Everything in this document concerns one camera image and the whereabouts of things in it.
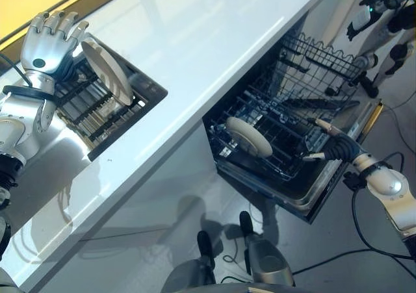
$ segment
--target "white countertop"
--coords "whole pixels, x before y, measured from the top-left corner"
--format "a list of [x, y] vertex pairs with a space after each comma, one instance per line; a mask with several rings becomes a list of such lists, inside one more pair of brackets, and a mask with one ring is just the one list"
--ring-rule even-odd
[[[54, 237], [40, 244], [36, 234], [52, 225], [43, 219], [31, 231], [36, 214], [0, 266], [23, 289], [32, 288], [316, 2], [113, 0], [87, 17], [89, 32], [168, 95], [72, 181], [70, 222], [55, 225]], [[10, 84], [9, 75], [0, 84]], [[44, 207], [48, 218], [62, 217], [52, 204]]]

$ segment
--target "dishwasher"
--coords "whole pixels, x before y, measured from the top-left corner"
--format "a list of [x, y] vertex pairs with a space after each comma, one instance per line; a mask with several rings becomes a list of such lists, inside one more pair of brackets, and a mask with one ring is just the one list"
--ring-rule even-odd
[[[203, 117], [218, 173], [311, 223], [347, 164], [302, 161], [333, 144], [307, 119], [322, 118], [362, 142], [381, 107], [356, 95], [361, 70], [353, 62], [299, 26], [288, 31]], [[235, 121], [255, 131], [268, 153], [253, 153], [254, 145], [230, 128]]]

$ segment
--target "white plate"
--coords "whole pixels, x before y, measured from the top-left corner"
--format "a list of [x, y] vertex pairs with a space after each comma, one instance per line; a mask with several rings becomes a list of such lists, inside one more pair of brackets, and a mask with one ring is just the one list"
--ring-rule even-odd
[[117, 61], [108, 51], [91, 39], [82, 41], [81, 47], [91, 68], [114, 97], [124, 105], [131, 105], [133, 91]]
[[260, 158], [267, 158], [273, 154], [272, 146], [267, 139], [247, 122], [230, 116], [226, 128], [245, 152]]

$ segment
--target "dishwasher rack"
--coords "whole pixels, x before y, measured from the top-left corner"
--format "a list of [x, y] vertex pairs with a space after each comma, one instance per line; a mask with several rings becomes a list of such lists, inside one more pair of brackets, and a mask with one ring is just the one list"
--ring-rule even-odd
[[[207, 131], [216, 160], [227, 160], [256, 177], [290, 181], [304, 163], [302, 155], [320, 151], [328, 140], [308, 118], [332, 121], [353, 106], [352, 80], [360, 73], [354, 57], [324, 47], [322, 42], [285, 35], [273, 64], [254, 82], [228, 98], [219, 116], [208, 119]], [[255, 127], [270, 143], [273, 154], [255, 158], [240, 149], [226, 128], [237, 117]]]
[[57, 115], [91, 150], [88, 154], [90, 160], [101, 154], [168, 93], [125, 59], [110, 49], [107, 51], [122, 67], [131, 85], [133, 102], [130, 106], [113, 96], [82, 54], [76, 59], [73, 79], [55, 85]]

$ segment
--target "wire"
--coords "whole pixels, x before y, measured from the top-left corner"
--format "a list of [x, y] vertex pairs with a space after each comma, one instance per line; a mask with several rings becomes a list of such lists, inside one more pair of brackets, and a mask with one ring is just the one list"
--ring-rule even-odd
[[235, 260], [237, 258], [237, 254], [239, 253], [239, 246], [237, 244], [237, 239], [234, 239], [234, 244], [235, 244], [235, 253], [234, 253], [234, 256], [232, 257], [231, 255], [226, 254], [226, 255], [224, 255], [222, 257], [222, 260], [224, 262], [234, 262], [235, 264], [238, 265], [238, 262]]
[[303, 268], [303, 269], [301, 269], [301, 270], [298, 270], [298, 271], [296, 271], [296, 272], [293, 272], [292, 274], [293, 274], [293, 275], [297, 275], [297, 274], [300, 274], [300, 273], [302, 273], [302, 272], [306, 272], [306, 271], [308, 271], [308, 270], [310, 270], [310, 269], [313, 269], [313, 268], [316, 268], [316, 267], [322, 266], [323, 264], [326, 264], [326, 263], [328, 263], [328, 262], [334, 261], [335, 259], [339, 259], [340, 257], [346, 256], [346, 255], [349, 255], [349, 254], [361, 253], [361, 252], [372, 252], [372, 251], [373, 251], [372, 249], [356, 249], [356, 250], [354, 250], [354, 251], [344, 252], [344, 253], [338, 254], [338, 255], [336, 255], [336, 256], [334, 256], [334, 257], [331, 257], [330, 259], [327, 259], [327, 260], [325, 260], [325, 261], [319, 262], [319, 263], [314, 264], [314, 265], [312, 265], [312, 266], [309, 266], [309, 267]]
[[11, 61], [6, 55], [0, 53], [0, 57], [3, 58], [12, 68], [14, 68], [18, 74], [20, 74], [21, 78], [29, 85], [29, 87], [32, 87], [32, 82], [26, 77], [26, 75], [23, 74], [22, 71], [14, 64], [13, 61]]
[[384, 158], [383, 161], [387, 161], [387, 160], [389, 160], [391, 157], [393, 157], [395, 155], [400, 155], [400, 173], [403, 173], [403, 168], [404, 168], [404, 154], [402, 152], [400, 152], [400, 151], [393, 152], [393, 153], [389, 154], [388, 156], [386, 156], [386, 158]]
[[412, 99], [412, 97], [414, 96], [416, 94], [416, 91], [414, 91], [405, 101], [403, 101], [401, 104], [399, 104], [399, 105], [397, 105], [397, 106], [395, 106], [395, 107], [393, 107], [393, 108], [390, 108], [391, 110], [395, 110], [395, 109], [397, 109], [397, 108], [400, 108], [401, 106], [403, 106], [403, 105], [405, 105], [406, 103], [408, 103], [409, 102], [409, 100], [410, 99]]
[[235, 244], [235, 253], [234, 256], [232, 257], [231, 255], [225, 254], [222, 257], [222, 260], [224, 262], [228, 262], [228, 263], [234, 263], [236, 264], [243, 272], [247, 272], [247, 270], [245, 270], [243, 267], [240, 266], [239, 262], [237, 262], [236, 258], [237, 258], [237, 254], [239, 253], [239, 245], [237, 244], [237, 239], [234, 239], [234, 244]]
[[253, 220], [253, 221], [255, 221], [256, 223], [259, 223], [260, 225], [262, 225], [262, 224], [263, 224], [263, 222], [262, 222], [261, 220], [257, 220], [257, 219], [253, 216], [253, 214], [252, 214], [252, 203], [251, 203], [251, 202], [249, 202], [249, 203], [248, 203], [248, 212], [250, 213], [250, 216], [251, 216], [251, 218], [252, 218], [252, 220]]
[[133, 236], [133, 235], [139, 235], [141, 233], [153, 233], [153, 232], [162, 231], [162, 230], [166, 230], [166, 228], [152, 229], [152, 230], [145, 230], [145, 231], [135, 231], [132, 233], [120, 233], [119, 235], [99, 236], [97, 238], [80, 239], [78, 242], [88, 242], [88, 241], [95, 241], [95, 240], [118, 238], [119, 236]]
[[387, 105], [385, 105], [392, 113], [393, 113], [393, 120], [395, 121], [395, 126], [396, 126], [396, 128], [397, 128], [397, 130], [398, 130], [398, 133], [399, 133], [399, 135], [400, 135], [400, 138], [402, 139], [402, 141], [403, 141], [403, 143], [405, 144], [405, 146], [416, 156], [416, 151], [415, 150], [413, 150], [410, 146], [409, 146], [409, 144], [406, 142], [406, 140], [404, 139], [404, 137], [403, 137], [403, 134], [402, 134], [402, 130], [400, 129], [400, 125], [399, 125], [399, 123], [398, 123], [398, 118], [397, 118], [397, 114], [396, 114], [396, 112], [392, 109], [392, 108], [390, 108], [389, 106], [387, 106]]
[[[341, 258], [343, 256], [346, 256], [346, 255], [349, 255], [349, 254], [355, 254], [355, 253], [363, 253], [363, 252], [373, 252], [373, 253], [376, 253], [372, 249], [356, 249], [354, 251], [348, 251], [348, 252], [344, 252], [344, 253], [338, 254], [338, 255], [336, 255], [334, 257], [331, 257], [330, 259], [327, 259], [325, 261], [319, 262], [319, 263], [314, 264], [312, 266], [309, 266], [309, 267], [303, 268], [301, 270], [298, 270], [296, 272], [293, 272], [292, 274], [293, 275], [298, 275], [298, 274], [300, 274], [302, 272], [306, 272], [306, 271], [308, 271], [310, 269], [314, 269], [316, 267], [322, 266], [323, 264], [329, 263], [329, 262], [334, 261], [335, 259], [339, 259], [339, 258]], [[405, 271], [407, 271], [407, 273], [409, 273], [412, 276], [412, 278], [414, 278], [416, 280], [416, 275], [413, 274], [411, 272], [411, 270], [409, 268], [407, 268], [402, 262], [400, 262], [396, 257], [390, 256], [390, 258], [392, 258], [393, 260], [395, 260], [395, 262], [397, 262], [397, 264], [401, 265], [401, 267], [403, 267], [403, 269], [405, 269]]]
[[409, 260], [413, 260], [413, 257], [410, 256], [406, 256], [406, 255], [400, 255], [400, 254], [393, 254], [390, 252], [386, 252], [386, 251], [382, 251], [380, 249], [375, 248], [374, 246], [372, 246], [371, 244], [368, 243], [368, 241], [364, 238], [363, 233], [361, 232], [361, 229], [359, 228], [359, 224], [358, 224], [358, 219], [357, 219], [357, 210], [356, 210], [356, 198], [357, 198], [357, 193], [358, 191], [354, 191], [354, 193], [352, 194], [352, 199], [351, 199], [351, 211], [352, 211], [352, 218], [354, 220], [354, 225], [356, 226], [356, 230], [358, 233], [359, 238], [361, 239], [361, 241], [369, 248], [372, 249], [373, 251], [383, 254], [383, 255], [387, 255], [390, 257], [396, 257], [398, 259], [409, 259]]
[[411, 272], [411, 270], [409, 268], [407, 268], [402, 262], [400, 262], [396, 257], [394, 256], [390, 256], [391, 259], [394, 259], [395, 262], [399, 265], [401, 265], [401, 267], [403, 267], [403, 269], [405, 269], [405, 271], [407, 271], [408, 274], [410, 274], [412, 276], [412, 278], [414, 278], [414, 280], [416, 280], [416, 275]]
[[249, 283], [249, 282], [247, 282], [247, 281], [244, 281], [244, 280], [241, 280], [241, 279], [239, 279], [239, 278], [233, 277], [232, 275], [228, 275], [228, 276], [226, 276], [226, 277], [222, 278], [222, 280], [221, 280], [221, 282], [220, 282], [220, 283], [224, 283], [224, 281], [225, 281], [225, 280], [227, 280], [227, 279], [236, 280], [236, 281], [241, 282], [241, 283]]

